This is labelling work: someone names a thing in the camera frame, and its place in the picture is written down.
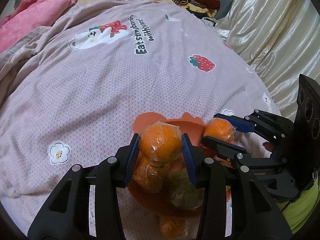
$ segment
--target pink blanket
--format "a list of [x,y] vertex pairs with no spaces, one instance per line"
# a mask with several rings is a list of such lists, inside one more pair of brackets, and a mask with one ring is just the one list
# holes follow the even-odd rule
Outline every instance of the pink blanket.
[[22,0],[0,22],[0,53],[38,26],[51,26],[77,0]]

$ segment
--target plastic wrap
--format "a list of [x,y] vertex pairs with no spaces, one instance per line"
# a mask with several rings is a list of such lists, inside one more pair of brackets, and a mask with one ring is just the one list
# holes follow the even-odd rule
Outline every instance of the plastic wrap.
[[134,170],[133,179],[144,192],[158,193],[162,188],[164,178],[169,168],[169,163],[161,167],[152,166],[148,160],[143,157],[139,166]]
[[180,156],[181,137],[178,126],[158,121],[140,133],[139,149],[151,165],[163,166]]
[[166,238],[187,236],[187,221],[160,217],[160,231]]
[[233,131],[234,127],[228,120],[222,118],[213,118],[207,122],[203,135],[209,135],[226,142],[231,142],[235,138]]
[[189,181],[187,169],[171,172],[166,177],[167,201],[182,209],[195,209],[202,205],[204,188],[195,188]]

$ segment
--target green fabric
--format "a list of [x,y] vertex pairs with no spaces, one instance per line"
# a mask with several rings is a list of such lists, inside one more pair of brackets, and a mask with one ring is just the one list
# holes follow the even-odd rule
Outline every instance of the green fabric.
[[[301,197],[282,212],[293,234],[308,220],[319,199],[318,180],[316,180],[311,189],[302,192]],[[282,210],[287,203],[277,203],[277,205]]]

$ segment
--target orange fruit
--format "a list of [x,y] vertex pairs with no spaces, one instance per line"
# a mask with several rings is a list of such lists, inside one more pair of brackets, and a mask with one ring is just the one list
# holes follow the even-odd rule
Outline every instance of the orange fruit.
[[212,136],[220,140],[231,142],[234,139],[233,126],[226,119],[213,118],[204,128],[204,136]]
[[166,238],[183,237],[187,234],[187,221],[160,217],[160,231]]
[[140,164],[133,173],[133,180],[138,183],[146,193],[158,193],[162,188],[164,178],[170,168],[170,164],[161,167],[152,166],[146,158],[142,158]]
[[163,166],[179,158],[181,137],[178,126],[158,121],[140,133],[139,149],[151,165]]

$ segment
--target white satin curtain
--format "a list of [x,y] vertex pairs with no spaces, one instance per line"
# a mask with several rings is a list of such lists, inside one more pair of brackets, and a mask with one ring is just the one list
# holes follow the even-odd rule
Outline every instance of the white satin curtain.
[[320,17],[310,0],[234,0],[216,26],[260,76],[281,114],[294,120],[298,78],[320,83]]

